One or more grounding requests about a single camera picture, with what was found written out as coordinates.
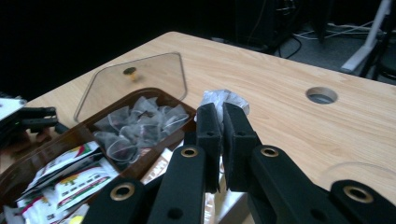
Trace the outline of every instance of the transparent plastic lid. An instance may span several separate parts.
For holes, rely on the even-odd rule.
[[[179,100],[186,96],[186,80],[179,53],[166,53],[100,70],[85,90],[74,119],[81,122],[132,91],[147,87],[166,91]]]

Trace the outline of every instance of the dark background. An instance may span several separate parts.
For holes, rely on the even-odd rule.
[[[169,31],[235,41],[235,21],[257,22],[238,1],[0,0],[0,91],[32,100]],[[336,0],[332,20],[360,23],[353,9],[377,2]]]

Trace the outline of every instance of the metal ring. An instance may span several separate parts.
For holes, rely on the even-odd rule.
[[[358,187],[345,186],[344,193],[349,198],[360,203],[372,203],[374,201],[373,195],[371,195],[365,189],[361,189]]]
[[[279,152],[276,149],[265,147],[262,148],[262,155],[266,157],[277,157],[279,155]]]
[[[181,155],[187,158],[191,158],[191,157],[195,157],[196,155],[198,155],[198,151],[197,149],[193,148],[193,147],[187,147],[184,148],[183,150],[181,150]]]
[[[128,190],[126,193],[119,194],[118,191],[120,189]],[[122,183],[118,184],[113,190],[110,192],[110,198],[114,201],[124,201],[134,195],[134,185],[131,183]]]

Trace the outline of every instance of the brown tray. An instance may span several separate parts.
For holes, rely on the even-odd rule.
[[[194,132],[195,109],[180,102],[168,93],[155,89],[145,88],[134,91],[125,97],[119,99],[113,105],[108,106],[97,114],[84,120],[76,127],[66,133],[61,134],[42,147],[22,157],[0,175],[0,213],[3,212],[3,205],[15,207],[15,201],[21,196],[21,193],[27,188],[28,184],[35,177],[35,173],[50,161],[67,150],[78,147],[86,142],[94,140],[92,132],[97,131],[93,126],[95,122],[102,119],[108,113],[124,106],[132,106],[141,97],[146,98],[158,97],[158,105],[182,105],[190,115],[188,121],[178,130],[163,139],[156,147],[149,151],[145,156],[139,158],[135,163],[126,168],[120,168],[110,158],[108,160],[124,177],[133,177],[140,179],[149,170],[151,165],[160,157],[166,147],[174,149],[184,138],[184,132]]]

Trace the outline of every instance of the wooden tabletop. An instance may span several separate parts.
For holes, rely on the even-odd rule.
[[[55,106],[60,122],[73,114],[92,75],[111,64],[179,52],[188,93],[228,89],[250,104],[248,119],[265,145],[285,150],[316,184],[334,179],[369,184],[396,203],[396,87],[180,33],[167,33],[50,91],[28,106]],[[333,104],[307,99],[309,89],[336,93]],[[1,171],[7,167],[2,158]]]

